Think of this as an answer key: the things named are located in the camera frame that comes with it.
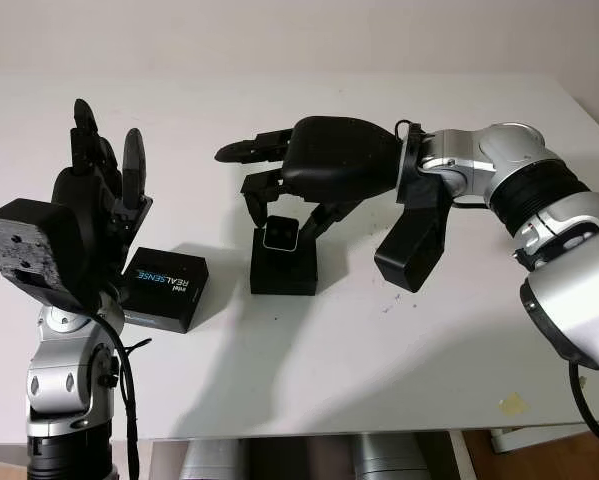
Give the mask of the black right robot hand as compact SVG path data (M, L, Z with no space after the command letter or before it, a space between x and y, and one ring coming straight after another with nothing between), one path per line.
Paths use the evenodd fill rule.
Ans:
M261 228L268 203L284 194L299 197L317 205L300 230L316 238L364 200L396 188L401 145L395 134L366 120L309 116L291 128L225 145L215 160L279 162L277 169L245 178L241 193L251 218Z

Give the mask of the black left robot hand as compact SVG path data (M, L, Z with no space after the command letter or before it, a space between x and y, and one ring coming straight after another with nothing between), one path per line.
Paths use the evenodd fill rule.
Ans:
M83 99L75 100L74 120L72 165L55 180L52 201L76 216L86 256L85 279L98 291L117 296L130 245L153 203L145 193L143 137L137 128L128 131L118 163Z

